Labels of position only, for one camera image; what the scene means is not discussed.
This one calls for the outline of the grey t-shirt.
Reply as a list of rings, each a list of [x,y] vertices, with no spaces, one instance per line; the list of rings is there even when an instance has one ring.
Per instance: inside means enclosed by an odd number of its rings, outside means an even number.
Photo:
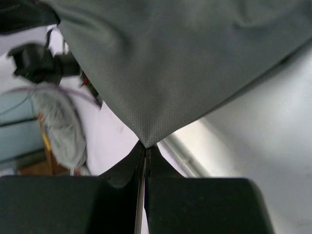
[[[57,24],[110,109],[150,147],[312,38],[309,0],[3,0],[0,33]]]

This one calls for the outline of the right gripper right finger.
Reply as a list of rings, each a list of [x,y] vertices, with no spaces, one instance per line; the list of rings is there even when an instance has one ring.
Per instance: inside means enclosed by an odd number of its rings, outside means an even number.
[[[146,150],[145,211],[152,234],[272,234],[264,198],[247,178],[186,178]]]

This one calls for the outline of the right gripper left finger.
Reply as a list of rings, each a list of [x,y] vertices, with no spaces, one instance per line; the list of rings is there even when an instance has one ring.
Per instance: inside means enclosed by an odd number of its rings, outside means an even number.
[[[99,176],[1,177],[1,233],[140,233],[145,153],[138,142],[123,160]]]

